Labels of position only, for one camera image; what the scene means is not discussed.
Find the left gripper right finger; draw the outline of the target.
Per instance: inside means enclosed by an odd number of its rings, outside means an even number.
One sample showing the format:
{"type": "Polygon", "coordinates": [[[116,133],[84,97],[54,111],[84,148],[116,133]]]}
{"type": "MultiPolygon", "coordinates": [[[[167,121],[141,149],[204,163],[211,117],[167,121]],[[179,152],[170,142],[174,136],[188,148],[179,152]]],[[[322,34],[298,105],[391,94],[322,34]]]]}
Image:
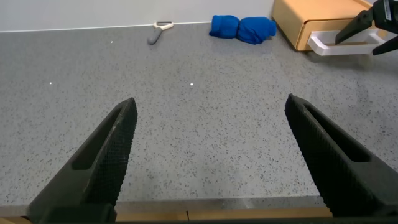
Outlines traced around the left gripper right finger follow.
{"type": "Polygon", "coordinates": [[[336,217],[396,217],[397,172],[303,98],[285,115],[312,179],[336,217]]]}

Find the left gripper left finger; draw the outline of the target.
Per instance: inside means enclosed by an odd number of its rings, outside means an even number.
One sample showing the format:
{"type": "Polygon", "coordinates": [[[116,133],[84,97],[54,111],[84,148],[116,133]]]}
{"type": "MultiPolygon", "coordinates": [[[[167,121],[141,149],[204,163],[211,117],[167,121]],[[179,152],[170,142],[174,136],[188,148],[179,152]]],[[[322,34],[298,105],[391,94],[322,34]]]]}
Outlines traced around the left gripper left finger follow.
{"type": "Polygon", "coordinates": [[[133,98],[117,104],[30,203],[32,223],[113,223],[137,123],[133,98]]]}

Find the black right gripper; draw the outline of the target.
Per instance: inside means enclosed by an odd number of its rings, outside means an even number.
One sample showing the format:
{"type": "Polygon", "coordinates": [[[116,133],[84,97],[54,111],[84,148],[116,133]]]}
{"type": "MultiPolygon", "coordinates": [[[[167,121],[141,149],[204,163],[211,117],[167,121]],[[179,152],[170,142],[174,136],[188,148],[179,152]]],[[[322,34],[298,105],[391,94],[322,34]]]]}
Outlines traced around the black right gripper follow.
{"type": "MultiPolygon", "coordinates": [[[[370,28],[373,24],[382,30],[397,34],[397,0],[377,0],[373,8],[361,11],[337,33],[335,44],[370,28]]],[[[380,55],[398,49],[398,36],[373,49],[373,55],[380,55]]]]}

